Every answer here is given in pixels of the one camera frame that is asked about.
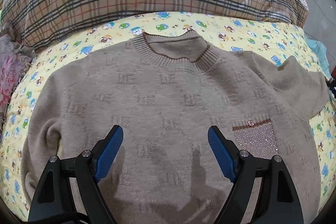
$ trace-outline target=sweater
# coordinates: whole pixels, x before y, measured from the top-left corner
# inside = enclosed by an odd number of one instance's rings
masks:
[[[98,184],[116,221],[213,223],[232,187],[208,144],[216,125],[239,149],[283,158],[310,223],[321,178],[309,119],[328,98],[322,73],[306,71],[293,56],[277,67],[253,52],[220,50],[195,31],[142,33],[51,74],[22,151],[23,190],[31,202],[59,142],[62,159],[76,157],[118,124],[124,141]],[[256,179],[243,223],[258,186]],[[76,182],[72,188],[85,212]]]

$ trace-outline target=pink floral fabric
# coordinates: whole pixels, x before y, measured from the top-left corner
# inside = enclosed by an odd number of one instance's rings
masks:
[[[27,63],[30,63],[34,57],[32,48],[22,47],[15,42],[11,23],[4,24],[0,36],[0,135],[11,92],[28,70]]]

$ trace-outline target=bed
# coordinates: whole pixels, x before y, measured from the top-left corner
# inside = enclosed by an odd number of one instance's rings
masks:
[[[316,55],[305,43],[303,30],[286,23],[267,23],[190,12],[156,12],[106,22],[78,32],[43,50],[12,95],[0,145],[0,195],[11,211],[23,220],[29,214],[29,205],[21,190],[22,147],[35,103],[51,73],[69,62],[85,58],[92,51],[128,40],[143,31],[178,36],[190,29],[196,30],[209,43],[227,51],[254,51],[276,65],[294,55],[305,69],[322,71]],[[310,120],[310,133],[314,136],[316,156],[320,162],[319,211],[336,185],[336,162],[333,160],[336,145],[336,128],[333,122],[335,111],[333,99],[330,98],[324,109]]]

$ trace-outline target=silver screw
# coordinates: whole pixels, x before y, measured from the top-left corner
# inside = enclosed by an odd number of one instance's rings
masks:
[[[275,156],[274,156],[274,160],[275,160],[276,162],[281,162],[281,161],[282,161],[282,158],[281,158],[280,156],[278,156],[278,155],[275,155]]]
[[[91,155],[91,151],[90,150],[84,150],[83,152],[82,152],[82,156],[83,157],[88,157],[88,156],[90,156]]]
[[[248,157],[249,155],[249,153],[246,150],[240,150],[239,154],[244,158]]]
[[[57,156],[51,156],[49,159],[50,162],[55,162],[57,161]]]

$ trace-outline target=sweater's left sleeve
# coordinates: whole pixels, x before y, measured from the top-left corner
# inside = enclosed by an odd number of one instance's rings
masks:
[[[329,100],[329,88],[321,72],[306,71],[290,56],[276,66],[253,53],[253,70],[302,118],[309,120]]]
[[[28,204],[49,158],[57,154],[60,140],[61,91],[52,74],[37,99],[22,149],[21,181]]]

